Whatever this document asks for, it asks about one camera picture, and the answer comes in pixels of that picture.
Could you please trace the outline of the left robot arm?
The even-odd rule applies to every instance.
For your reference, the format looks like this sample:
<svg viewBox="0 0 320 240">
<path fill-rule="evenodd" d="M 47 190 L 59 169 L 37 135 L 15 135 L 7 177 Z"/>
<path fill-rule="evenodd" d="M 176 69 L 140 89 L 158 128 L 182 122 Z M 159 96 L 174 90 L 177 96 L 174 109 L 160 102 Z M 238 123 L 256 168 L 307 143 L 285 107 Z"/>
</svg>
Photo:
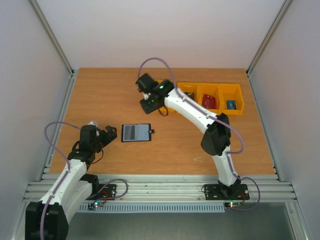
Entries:
<svg viewBox="0 0 320 240">
<path fill-rule="evenodd" d="M 117 129 L 109 125 L 105 129 L 93 123 L 81 127 L 79 140 L 68 154 L 62 173 L 39 201 L 32 201 L 26 207 L 26 240 L 67 238 L 69 224 L 80 205 L 101 193 L 98 177 L 87 171 L 96 154 L 116 138 Z"/>
</svg>

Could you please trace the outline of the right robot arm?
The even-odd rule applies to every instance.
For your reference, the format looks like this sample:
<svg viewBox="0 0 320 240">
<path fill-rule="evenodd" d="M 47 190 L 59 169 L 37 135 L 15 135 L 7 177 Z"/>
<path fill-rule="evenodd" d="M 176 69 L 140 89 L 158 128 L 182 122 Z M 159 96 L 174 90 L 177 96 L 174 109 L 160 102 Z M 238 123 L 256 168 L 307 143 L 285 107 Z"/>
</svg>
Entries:
<svg viewBox="0 0 320 240">
<path fill-rule="evenodd" d="M 203 133 L 200 145 L 213 158 L 218 172 L 218 191 L 224 199 L 234 197 L 239 191 L 241 180 L 231 159 L 231 129 L 228 116 L 205 109 L 168 79 L 158 83 L 145 73 L 135 84 L 143 94 L 140 105 L 146 114 L 162 107 L 170 108 L 184 116 Z"/>
</svg>

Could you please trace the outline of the black leather card holder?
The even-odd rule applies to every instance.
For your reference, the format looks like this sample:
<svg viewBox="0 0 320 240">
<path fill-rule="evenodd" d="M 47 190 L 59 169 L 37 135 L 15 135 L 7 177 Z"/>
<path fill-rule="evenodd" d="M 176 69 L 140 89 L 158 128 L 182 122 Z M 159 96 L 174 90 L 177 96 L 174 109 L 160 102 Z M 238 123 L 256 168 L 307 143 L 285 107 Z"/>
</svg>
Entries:
<svg viewBox="0 0 320 240">
<path fill-rule="evenodd" d="M 121 126 L 121 142 L 149 142 L 155 130 L 150 123 L 123 124 Z"/>
</svg>

